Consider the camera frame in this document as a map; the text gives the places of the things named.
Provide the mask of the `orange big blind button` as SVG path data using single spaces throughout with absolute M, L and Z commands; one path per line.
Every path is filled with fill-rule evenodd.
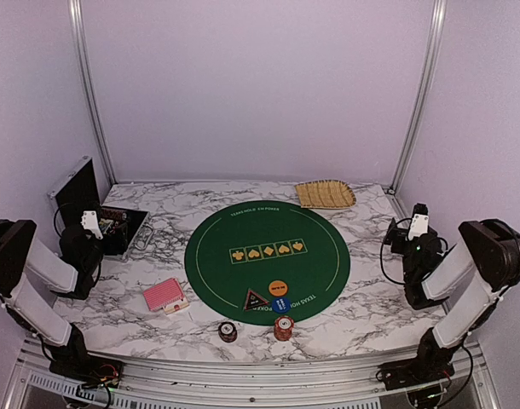
M 288 285 L 282 280 L 274 280 L 269 284 L 269 293 L 274 297 L 283 297 L 288 292 Z

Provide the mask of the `blue small blind button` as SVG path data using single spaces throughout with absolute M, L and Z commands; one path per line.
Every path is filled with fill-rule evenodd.
M 271 302 L 271 308 L 277 314 L 285 314 L 291 309 L 291 307 L 291 302 L 286 297 L 276 297 Z

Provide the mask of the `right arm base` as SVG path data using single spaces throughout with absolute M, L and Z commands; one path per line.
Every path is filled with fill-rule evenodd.
M 387 390 L 417 386 L 453 376 L 451 363 L 430 364 L 413 358 L 384 363 L 378 367 L 376 379 Z

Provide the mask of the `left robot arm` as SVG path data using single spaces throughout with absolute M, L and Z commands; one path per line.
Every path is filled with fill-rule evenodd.
M 37 236 L 32 220 L 0 219 L 0 300 L 2 306 L 49 347 L 52 360 L 77 379 L 95 371 L 95 361 L 76 325 L 59 316 L 29 280 L 35 274 L 57 296 L 85 300 L 101 275 L 101 241 L 81 225 L 66 228 L 57 256 Z

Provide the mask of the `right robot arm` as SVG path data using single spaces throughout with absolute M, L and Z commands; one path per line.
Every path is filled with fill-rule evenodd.
M 383 245 L 401 256 L 403 287 L 416 309 L 446 302 L 462 294 L 447 315 L 419 342 L 409 373 L 426 382 L 448 363 L 466 336 L 482 325 L 505 292 L 520 282 L 520 233 L 500 219 L 462 222 L 454 246 L 428 226 L 419 231 L 392 221 Z

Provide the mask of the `triangular all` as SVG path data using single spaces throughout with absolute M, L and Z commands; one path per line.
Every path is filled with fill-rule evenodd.
M 262 307 L 266 304 L 266 299 L 259 295 L 252 289 L 249 289 L 246 293 L 246 299 L 244 302 L 243 309 L 245 311 L 253 310 L 254 308 Z

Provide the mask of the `orange poker chip stack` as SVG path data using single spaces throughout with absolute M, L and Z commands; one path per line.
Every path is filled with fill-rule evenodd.
M 288 341 L 292 337 L 294 320 L 289 316 L 278 317 L 274 322 L 274 337 L 279 341 Z

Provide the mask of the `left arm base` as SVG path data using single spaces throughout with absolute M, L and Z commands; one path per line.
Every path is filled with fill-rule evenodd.
M 88 387 L 117 387 L 124 363 L 120 360 L 92 356 L 83 363 L 56 360 L 49 364 L 49 370 L 57 375 L 82 381 Z

